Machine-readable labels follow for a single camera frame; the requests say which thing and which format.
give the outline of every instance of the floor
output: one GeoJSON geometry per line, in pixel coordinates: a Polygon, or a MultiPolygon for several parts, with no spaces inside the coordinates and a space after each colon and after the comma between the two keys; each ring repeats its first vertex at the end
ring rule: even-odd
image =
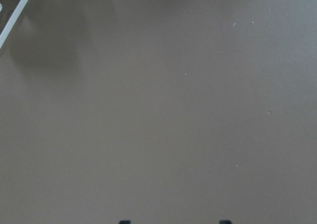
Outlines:
{"type": "Polygon", "coordinates": [[[316,8],[30,0],[0,56],[0,223],[316,223],[316,8]]]}

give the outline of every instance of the gray surface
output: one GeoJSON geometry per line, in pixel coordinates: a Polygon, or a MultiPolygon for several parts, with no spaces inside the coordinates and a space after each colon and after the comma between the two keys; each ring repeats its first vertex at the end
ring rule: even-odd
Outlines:
{"type": "Polygon", "coordinates": [[[0,223],[316,223],[316,8],[31,0],[0,61],[0,223]]]}

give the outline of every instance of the white strip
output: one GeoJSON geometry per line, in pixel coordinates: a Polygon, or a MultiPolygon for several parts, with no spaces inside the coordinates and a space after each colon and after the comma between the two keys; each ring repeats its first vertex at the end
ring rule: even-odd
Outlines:
{"type": "Polygon", "coordinates": [[[6,26],[4,27],[4,29],[0,35],[0,49],[3,46],[4,41],[8,37],[11,29],[13,28],[14,24],[16,23],[18,17],[20,16],[22,10],[24,9],[24,7],[28,1],[29,0],[20,0],[18,6],[16,7],[14,12],[12,13],[10,19],[8,20],[6,26]]]}

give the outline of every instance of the black object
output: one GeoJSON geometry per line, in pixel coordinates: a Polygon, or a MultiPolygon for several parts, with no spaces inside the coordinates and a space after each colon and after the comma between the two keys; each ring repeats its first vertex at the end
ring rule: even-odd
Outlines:
{"type": "Polygon", "coordinates": [[[219,221],[219,224],[232,224],[229,220],[219,221]]]}

